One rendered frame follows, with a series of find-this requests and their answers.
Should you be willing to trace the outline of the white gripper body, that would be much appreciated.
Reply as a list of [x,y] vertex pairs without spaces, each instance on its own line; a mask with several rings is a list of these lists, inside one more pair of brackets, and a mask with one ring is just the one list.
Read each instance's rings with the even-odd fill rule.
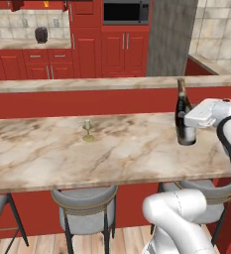
[[193,128],[212,126],[216,121],[213,108],[217,102],[217,99],[211,98],[201,101],[184,116],[184,125]]

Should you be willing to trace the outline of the dark wine bottle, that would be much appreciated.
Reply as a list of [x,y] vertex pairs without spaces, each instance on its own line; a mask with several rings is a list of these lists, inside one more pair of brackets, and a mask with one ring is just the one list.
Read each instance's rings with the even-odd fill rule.
[[184,124],[184,116],[192,109],[185,90],[183,78],[177,80],[178,98],[175,108],[175,130],[177,141],[183,146],[190,146],[196,142],[195,129]]

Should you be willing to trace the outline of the white candle on brass holder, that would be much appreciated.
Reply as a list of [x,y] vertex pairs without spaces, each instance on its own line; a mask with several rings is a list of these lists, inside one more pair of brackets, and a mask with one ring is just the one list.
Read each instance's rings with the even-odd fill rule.
[[92,126],[89,119],[84,121],[82,128],[86,131],[86,135],[82,138],[82,140],[85,142],[92,142],[94,140],[94,136],[90,134]]

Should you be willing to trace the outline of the grey fridge panel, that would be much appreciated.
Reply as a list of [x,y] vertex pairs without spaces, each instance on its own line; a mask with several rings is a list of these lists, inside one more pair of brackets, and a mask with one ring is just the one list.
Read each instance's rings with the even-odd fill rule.
[[153,0],[146,76],[183,76],[198,0]]

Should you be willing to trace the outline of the black microwave oven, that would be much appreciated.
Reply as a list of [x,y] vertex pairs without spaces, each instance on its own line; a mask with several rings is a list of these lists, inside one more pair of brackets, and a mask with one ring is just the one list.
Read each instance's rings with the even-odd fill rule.
[[104,25],[148,25],[151,0],[103,0]]

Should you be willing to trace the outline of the red kitchen cupboard run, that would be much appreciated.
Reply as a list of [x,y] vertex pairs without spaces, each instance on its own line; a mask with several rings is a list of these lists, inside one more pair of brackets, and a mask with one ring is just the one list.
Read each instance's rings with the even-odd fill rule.
[[149,24],[104,25],[103,0],[0,0],[1,80],[143,76],[148,41]]

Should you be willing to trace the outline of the dark round jar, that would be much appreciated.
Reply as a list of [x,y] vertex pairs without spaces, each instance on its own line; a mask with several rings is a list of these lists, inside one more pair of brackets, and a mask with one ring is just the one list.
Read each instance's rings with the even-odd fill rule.
[[48,30],[46,27],[38,27],[35,30],[35,38],[39,44],[45,44],[48,41]]

